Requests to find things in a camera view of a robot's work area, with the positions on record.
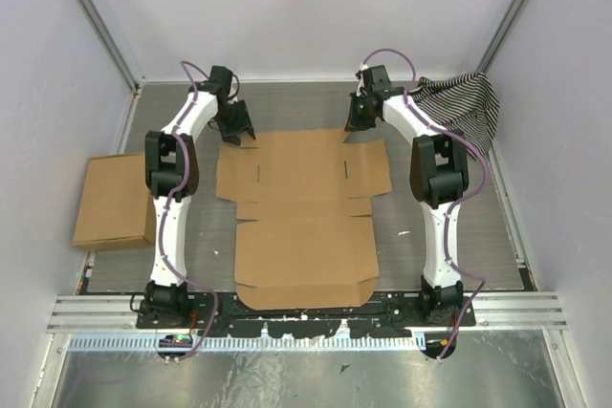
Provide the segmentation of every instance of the flattened cardboard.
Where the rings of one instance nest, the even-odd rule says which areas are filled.
[[[141,247],[155,241],[155,209],[144,182],[144,154],[91,158],[73,246]]]
[[[238,203],[235,279],[256,310],[360,306],[379,274],[370,197],[391,191],[384,142],[341,130],[221,146],[217,196]]]

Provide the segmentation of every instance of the cardboard box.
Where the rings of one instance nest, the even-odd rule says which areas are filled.
[[[155,209],[144,182],[144,153],[89,160],[73,246],[84,250],[155,242]]]
[[[235,280],[256,310],[356,307],[379,275],[370,197],[391,191],[383,140],[294,131],[221,146],[217,196],[237,202]]]

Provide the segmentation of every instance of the white panel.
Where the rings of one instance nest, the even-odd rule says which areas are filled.
[[[611,0],[530,0],[490,72],[529,258],[558,293],[601,407],[612,399],[611,56]]]
[[[226,64],[243,79],[350,78],[382,46],[411,55],[421,75],[454,75],[477,65],[510,2],[95,1],[149,81],[185,79],[181,58]]]
[[[61,293],[87,159],[110,153],[130,95],[75,0],[0,0],[0,403],[25,406]]]

